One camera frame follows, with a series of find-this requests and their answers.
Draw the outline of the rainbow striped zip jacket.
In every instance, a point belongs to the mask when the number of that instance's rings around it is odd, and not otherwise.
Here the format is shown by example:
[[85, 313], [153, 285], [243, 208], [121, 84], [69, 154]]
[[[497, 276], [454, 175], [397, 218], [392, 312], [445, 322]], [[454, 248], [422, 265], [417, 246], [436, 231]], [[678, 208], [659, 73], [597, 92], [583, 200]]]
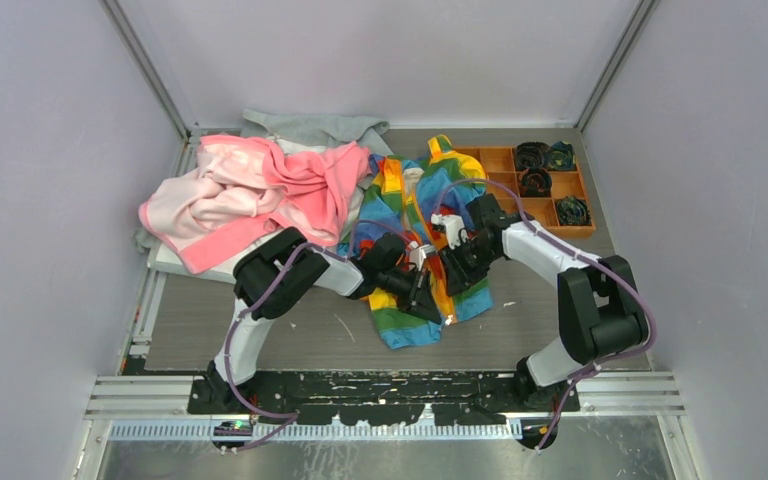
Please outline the rainbow striped zip jacket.
[[[486, 193], [482, 182], [487, 178], [485, 169], [473, 154], [456, 150], [445, 135], [431, 138], [428, 148], [429, 155], [419, 159], [370, 156], [373, 179], [359, 210], [364, 222], [354, 236], [344, 235], [337, 247], [339, 254], [356, 255], [390, 230], [440, 250], [447, 242], [431, 225], [436, 206], [441, 207], [442, 214], [461, 216], [466, 229], [473, 228], [466, 206]], [[396, 350], [432, 345], [441, 340], [445, 326], [471, 320], [494, 306], [486, 279], [454, 296], [446, 292], [447, 279], [442, 262], [433, 258], [430, 287], [439, 324], [400, 311], [397, 297], [381, 288], [362, 296], [387, 347]]]

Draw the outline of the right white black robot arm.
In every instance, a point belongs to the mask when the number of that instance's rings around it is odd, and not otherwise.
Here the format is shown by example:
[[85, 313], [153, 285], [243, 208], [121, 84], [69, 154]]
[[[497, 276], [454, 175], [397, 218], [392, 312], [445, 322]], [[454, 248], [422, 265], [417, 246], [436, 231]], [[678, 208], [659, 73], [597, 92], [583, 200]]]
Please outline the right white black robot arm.
[[447, 242], [439, 257], [448, 295], [476, 285], [499, 259], [519, 262], [556, 290], [557, 338], [516, 366], [515, 396], [522, 407], [542, 409], [555, 385], [581, 378], [599, 361], [650, 339], [653, 329], [627, 260], [578, 250], [531, 216], [503, 211], [492, 194], [471, 201], [467, 212], [471, 229], [456, 214], [430, 217]]

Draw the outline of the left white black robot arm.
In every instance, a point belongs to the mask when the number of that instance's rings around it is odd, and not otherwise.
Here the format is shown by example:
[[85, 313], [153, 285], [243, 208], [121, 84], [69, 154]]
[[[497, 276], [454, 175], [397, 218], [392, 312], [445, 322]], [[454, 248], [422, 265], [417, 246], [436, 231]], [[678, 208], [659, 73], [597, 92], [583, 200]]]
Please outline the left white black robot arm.
[[312, 288], [369, 299], [378, 292], [395, 301], [395, 312], [422, 327], [442, 323], [434, 301], [426, 249], [387, 232], [348, 258], [305, 240], [290, 228], [239, 260], [233, 269], [234, 313], [210, 374], [218, 381], [215, 403], [229, 413], [245, 409], [249, 381], [268, 333]]

